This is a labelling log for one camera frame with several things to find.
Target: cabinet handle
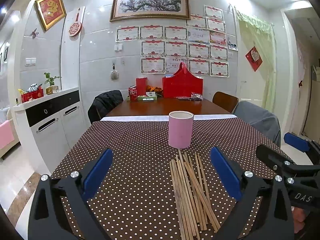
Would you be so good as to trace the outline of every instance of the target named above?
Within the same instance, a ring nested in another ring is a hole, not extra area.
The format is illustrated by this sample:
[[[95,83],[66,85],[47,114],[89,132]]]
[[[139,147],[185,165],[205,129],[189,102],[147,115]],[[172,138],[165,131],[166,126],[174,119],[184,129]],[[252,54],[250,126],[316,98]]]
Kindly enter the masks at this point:
[[[80,108],[79,106],[75,106],[75,107],[69,109],[68,111],[66,111],[66,112],[63,114],[63,116],[66,116],[66,115],[68,115],[68,114],[71,114],[72,112],[76,111],[76,110],[79,109],[79,108]]]
[[[54,124],[54,123],[55,123],[56,121],[58,121],[58,120],[59,120],[59,118],[54,119],[54,121],[53,121],[52,123],[49,123],[47,126],[43,127],[41,130],[36,131],[36,133],[42,132],[44,129],[48,128],[50,125]]]

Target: chair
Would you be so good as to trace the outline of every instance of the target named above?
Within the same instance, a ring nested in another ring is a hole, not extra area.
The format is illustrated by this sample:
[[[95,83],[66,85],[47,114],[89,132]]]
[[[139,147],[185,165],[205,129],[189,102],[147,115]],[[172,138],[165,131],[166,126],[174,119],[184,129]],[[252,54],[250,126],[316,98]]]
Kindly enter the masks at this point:
[[[212,98],[212,103],[227,110],[229,113],[232,113],[238,102],[238,98],[219,91],[216,92]]]
[[[91,124],[95,121],[100,121],[122,102],[123,98],[119,90],[108,91],[96,96],[88,110],[88,117]]]
[[[241,101],[237,104],[234,115],[253,126],[279,147],[281,146],[280,124],[273,113],[248,101]]]

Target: polka dot tablecloth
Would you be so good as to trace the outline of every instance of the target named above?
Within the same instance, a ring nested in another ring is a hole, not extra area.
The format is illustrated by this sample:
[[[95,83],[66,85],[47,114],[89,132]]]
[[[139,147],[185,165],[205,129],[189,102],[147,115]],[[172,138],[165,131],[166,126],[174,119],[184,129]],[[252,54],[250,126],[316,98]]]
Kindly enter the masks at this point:
[[[243,169],[272,178],[275,173],[255,156],[255,149],[260,144],[285,155],[239,118],[194,121],[191,146],[182,153],[191,156],[194,167],[194,153],[200,154],[212,209],[220,224],[230,214],[235,200],[228,195],[212,166],[210,150],[219,146]],[[168,145],[168,122],[95,122],[62,160],[52,178],[66,177],[74,170],[81,171],[106,147],[113,150],[113,164],[96,195],[88,200],[88,205],[109,236],[115,240],[180,240],[169,168],[169,161],[178,151]],[[62,198],[62,202],[74,233],[85,238],[67,198]],[[250,231],[259,204],[260,198],[257,198],[241,236]],[[208,230],[200,232],[202,240],[211,239],[214,234],[212,226],[208,224],[207,227]]]

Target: blue gripper pad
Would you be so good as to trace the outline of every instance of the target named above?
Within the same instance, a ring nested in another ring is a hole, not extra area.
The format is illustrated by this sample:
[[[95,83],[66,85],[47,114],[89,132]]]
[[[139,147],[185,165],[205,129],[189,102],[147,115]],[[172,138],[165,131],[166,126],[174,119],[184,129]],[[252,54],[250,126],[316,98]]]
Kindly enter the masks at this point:
[[[284,135],[284,142],[291,145],[292,147],[296,148],[301,152],[308,152],[310,150],[310,147],[307,141],[289,132]]]
[[[228,194],[237,201],[241,200],[240,181],[228,161],[217,147],[211,149],[211,163],[219,174],[224,187]]]
[[[100,159],[97,161],[95,166],[89,172],[87,177],[83,182],[83,194],[82,199],[87,201],[87,199],[92,198],[97,192],[100,184],[105,178],[110,166],[112,165],[113,153],[111,149],[107,149]]]

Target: dining table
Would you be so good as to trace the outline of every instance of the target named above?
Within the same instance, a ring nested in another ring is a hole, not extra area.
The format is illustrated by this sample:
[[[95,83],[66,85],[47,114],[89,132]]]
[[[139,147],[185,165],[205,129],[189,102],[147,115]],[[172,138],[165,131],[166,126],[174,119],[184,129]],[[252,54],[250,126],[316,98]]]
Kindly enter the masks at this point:
[[[191,157],[193,167],[196,167],[195,154],[199,154],[212,210],[220,225],[236,200],[225,190],[211,163],[211,149],[218,146],[244,170],[268,179],[276,174],[256,157],[256,147],[265,144],[286,156],[255,128],[206,99],[124,101],[90,126],[52,174],[55,179],[81,171],[106,147],[112,149],[113,164],[95,196],[87,200],[112,239],[181,239],[169,167],[169,162],[178,154],[177,149],[168,145],[168,114],[175,110],[194,114],[191,145],[181,151]],[[261,197],[256,198],[241,236],[250,232],[260,200]],[[66,197],[61,197],[61,201],[73,233],[85,238],[73,216],[72,204]],[[208,223],[207,230],[200,230],[200,239],[209,240],[214,234]]]

